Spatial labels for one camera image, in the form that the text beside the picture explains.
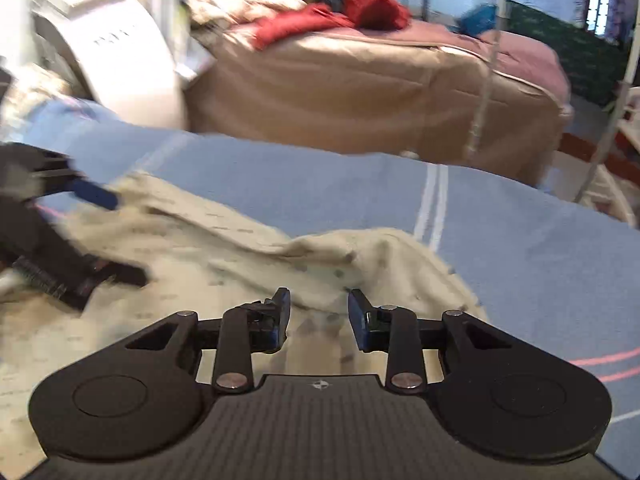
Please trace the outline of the cream polka dot shirt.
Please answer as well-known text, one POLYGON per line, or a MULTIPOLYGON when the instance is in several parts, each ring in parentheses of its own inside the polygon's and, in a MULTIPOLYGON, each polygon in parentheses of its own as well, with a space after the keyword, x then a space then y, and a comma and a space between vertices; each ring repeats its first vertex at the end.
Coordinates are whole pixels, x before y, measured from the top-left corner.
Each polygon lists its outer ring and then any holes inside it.
POLYGON ((43 378, 171 313, 219 318, 225 310, 292 294, 288 339, 274 356, 254 359, 257 374, 382 374, 378 353, 358 350, 347 293, 376 306, 394 304, 420 318, 448 310, 484 318, 459 275, 431 248, 395 229, 336 230, 292 237, 223 204, 149 174, 118 182, 115 211, 81 206, 62 232, 90 252, 143 266, 144 287, 101 285, 82 312, 1 279, 1 470, 20 478, 43 454, 27 418, 43 378))

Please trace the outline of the blue striped bed sheet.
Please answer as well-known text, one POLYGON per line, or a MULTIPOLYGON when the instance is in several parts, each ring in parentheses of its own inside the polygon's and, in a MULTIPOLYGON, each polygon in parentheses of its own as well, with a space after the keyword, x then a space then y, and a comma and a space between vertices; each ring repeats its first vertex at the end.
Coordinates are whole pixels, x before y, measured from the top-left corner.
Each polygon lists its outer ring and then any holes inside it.
POLYGON ((40 105, 13 137, 70 156, 93 181, 141 169, 292 236, 413 234, 491 322, 605 383, 600 456, 638 477, 639 234, 625 223, 480 170, 142 128, 84 101, 40 105))

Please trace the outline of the white medical device machine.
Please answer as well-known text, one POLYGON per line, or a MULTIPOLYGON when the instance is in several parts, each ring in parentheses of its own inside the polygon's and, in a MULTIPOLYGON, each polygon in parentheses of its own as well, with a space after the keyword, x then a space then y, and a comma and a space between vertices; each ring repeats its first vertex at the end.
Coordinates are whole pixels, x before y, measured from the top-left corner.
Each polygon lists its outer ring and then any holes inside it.
POLYGON ((32 0, 40 60, 93 100, 137 126, 186 125, 174 58, 139 0, 32 0))

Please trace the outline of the brown covered massage bed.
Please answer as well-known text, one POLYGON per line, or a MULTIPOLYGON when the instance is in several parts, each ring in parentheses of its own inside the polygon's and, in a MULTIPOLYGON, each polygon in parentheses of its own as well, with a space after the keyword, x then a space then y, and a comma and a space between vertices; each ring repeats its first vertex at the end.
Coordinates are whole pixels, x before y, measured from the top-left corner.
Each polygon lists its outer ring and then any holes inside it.
POLYGON ((190 128, 341 154, 411 153, 537 184, 573 117, 544 89, 450 48, 368 44, 313 32, 252 46, 224 32, 186 89, 190 128))

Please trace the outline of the pink bed cover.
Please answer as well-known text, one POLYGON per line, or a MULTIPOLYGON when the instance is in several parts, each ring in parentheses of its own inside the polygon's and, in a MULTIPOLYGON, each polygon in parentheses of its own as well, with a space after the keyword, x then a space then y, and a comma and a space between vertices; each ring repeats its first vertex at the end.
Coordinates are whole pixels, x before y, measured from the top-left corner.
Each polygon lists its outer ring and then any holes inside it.
MULTIPOLYGON (((452 32, 442 24, 412 20, 406 28, 391 32, 334 28, 324 32, 323 36, 363 41, 368 44, 450 48, 468 52, 488 62, 495 32, 488 30, 474 37, 452 32)), ((497 72, 544 89, 560 104, 570 100, 570 82, 562 69, 558 55, 552 47, 539 40, 514 34, 514 32, 500 32, 497 72)))

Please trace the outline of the blue box on bed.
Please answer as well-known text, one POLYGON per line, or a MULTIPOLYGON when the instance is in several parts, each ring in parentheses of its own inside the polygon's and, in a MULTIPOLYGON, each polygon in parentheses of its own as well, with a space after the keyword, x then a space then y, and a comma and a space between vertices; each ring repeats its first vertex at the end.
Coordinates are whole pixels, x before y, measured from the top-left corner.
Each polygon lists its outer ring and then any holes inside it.
POLYGON ((469 10, 457 19, 458 33, 477 37, 483 32, 494 29, 496 24, 497 6, 483 3, 469 10))

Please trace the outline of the red garment on bed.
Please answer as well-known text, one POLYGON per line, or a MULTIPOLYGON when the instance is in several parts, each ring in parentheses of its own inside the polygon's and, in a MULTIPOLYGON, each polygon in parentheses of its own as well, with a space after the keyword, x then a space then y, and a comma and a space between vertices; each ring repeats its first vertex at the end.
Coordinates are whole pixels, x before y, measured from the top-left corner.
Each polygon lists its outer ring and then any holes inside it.
POLYGON ((410 20, 409 10, 396 0, 343 0, 343 12, 334 12, 325 3, 311 3, 302 10, 259 20, 252 46, 262 51, 281 40, 332 28, 401 30, 410 20))

